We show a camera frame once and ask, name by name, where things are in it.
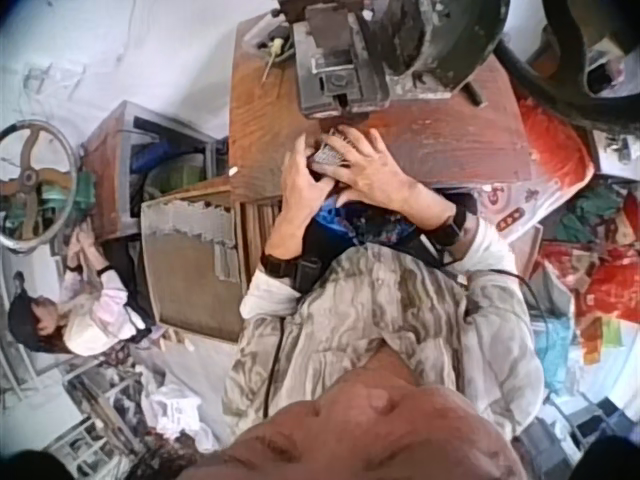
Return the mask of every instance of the screwdriver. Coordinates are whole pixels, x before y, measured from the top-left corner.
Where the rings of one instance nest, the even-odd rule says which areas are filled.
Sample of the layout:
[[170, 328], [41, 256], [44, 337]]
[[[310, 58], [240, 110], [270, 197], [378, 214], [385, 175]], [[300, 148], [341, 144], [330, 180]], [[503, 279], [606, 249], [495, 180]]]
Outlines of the screwdriver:
[[284, 39], [282, 38], [274, 38], [273, 42], [271, 42], [271, 45], [269, 46], [269, 53], [270, 53], [269, 63], [267, 63], [267, 68], [264, 71], [264, 75], [262, 75], [262, 81], [260, 82], [260, 85], [262, 85], [267, 80], [267, 76], [269, 75], [269, 71], [273, 66], [273, 62], [276, 59], [276, 57], [278, 57], [282, 53], [283, 46], [284, 46]]

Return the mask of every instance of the black cable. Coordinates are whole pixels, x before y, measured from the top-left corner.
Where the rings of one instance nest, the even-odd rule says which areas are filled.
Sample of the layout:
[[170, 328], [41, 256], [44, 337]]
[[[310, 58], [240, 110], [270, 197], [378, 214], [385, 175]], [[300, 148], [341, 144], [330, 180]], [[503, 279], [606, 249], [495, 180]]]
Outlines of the black cable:
[[262, 407], [262, 418], [266, 420], [269, 418], [269, 400], [271, 397], [271, 386], [273, 385], [273, 378], [276, 374], [276, 366], [280, 358], [280, 350], [282, 349], [282, 341], [284, 340], [284, 318], [280, 319], [280, 338], [278, 339], [278, 346], [276, 352], [273, 355], [273, 361], [271, 362], [271, 371], [269, 372], [269, 379], [267, 380], [267, 391], [264, 393], [264, 405]]

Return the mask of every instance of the wooden board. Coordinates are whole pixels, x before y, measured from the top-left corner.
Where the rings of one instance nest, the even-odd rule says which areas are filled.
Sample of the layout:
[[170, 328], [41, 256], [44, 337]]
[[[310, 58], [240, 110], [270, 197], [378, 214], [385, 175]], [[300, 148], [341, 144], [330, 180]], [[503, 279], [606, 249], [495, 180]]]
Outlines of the wooden board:
[[[175, 200], [205, 201], [231, 208], [228, 185], [201, 187], [147, 202], [142, 207], [143, 215], [154, 205]], [[179, 232], [143, 232], [142, 245], [149, 295], [158, 323], [237, 342], [243, 324], [239, 312], [243, 285], [216, 276], [213, 243]]]
[[[274, 69], [260, 87], [264, 62], [241, 46], [258, 19], [238, 26], [231, 86], [229, 161], [238, 167], [231, 187], [234, 201], [243, 202], [278, 196], [281, 163], [296, 137], [306, 133], [312, 141], [332, 126], [300, 113], [293, 63]], [[478, 69], [474, 85], [488, 101], [482, 109], [457, 93], [449, 100], [395, 102], [356, 126], [378, 128], [403, 170], [429, 185], [530, 179], [532, 160], [516, 99], [494, 57]]]

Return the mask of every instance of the wrist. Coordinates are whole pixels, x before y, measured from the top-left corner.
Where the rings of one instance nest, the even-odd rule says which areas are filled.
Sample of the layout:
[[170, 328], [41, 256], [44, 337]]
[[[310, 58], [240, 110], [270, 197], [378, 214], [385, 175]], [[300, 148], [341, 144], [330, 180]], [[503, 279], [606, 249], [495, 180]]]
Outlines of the wrist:
[[415, 182], [405, 197], [400, 213], [422, 230], [429, 231], [450, 221], [456, 214], [456, 205], [421, 183]]
[[72, 253], [71, 255], [69, 255], [67, 257], [67, 267], [75, 268], [79, 264], [80, 264], [80, 261], [78, 260], [78, 254], [77, 253]]
[[276, 219], [264, 253], [280, 260], [291, 260], [302, 254], [302, 239], [310, 220], [282, 213]]

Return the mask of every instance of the black cap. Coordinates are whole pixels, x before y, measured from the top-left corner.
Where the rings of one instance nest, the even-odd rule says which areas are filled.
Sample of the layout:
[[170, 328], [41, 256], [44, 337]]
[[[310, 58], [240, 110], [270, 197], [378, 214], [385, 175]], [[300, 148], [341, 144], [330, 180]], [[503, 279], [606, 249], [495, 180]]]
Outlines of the black cap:
[[32, 352], [47, 352], [49, 349], [42, 344], [38, 335], [38, 317], [31, 305], [33, 298], [23, 290], [18, 293], [9, 305], [9, 331], [16, 342], [21, 343]]

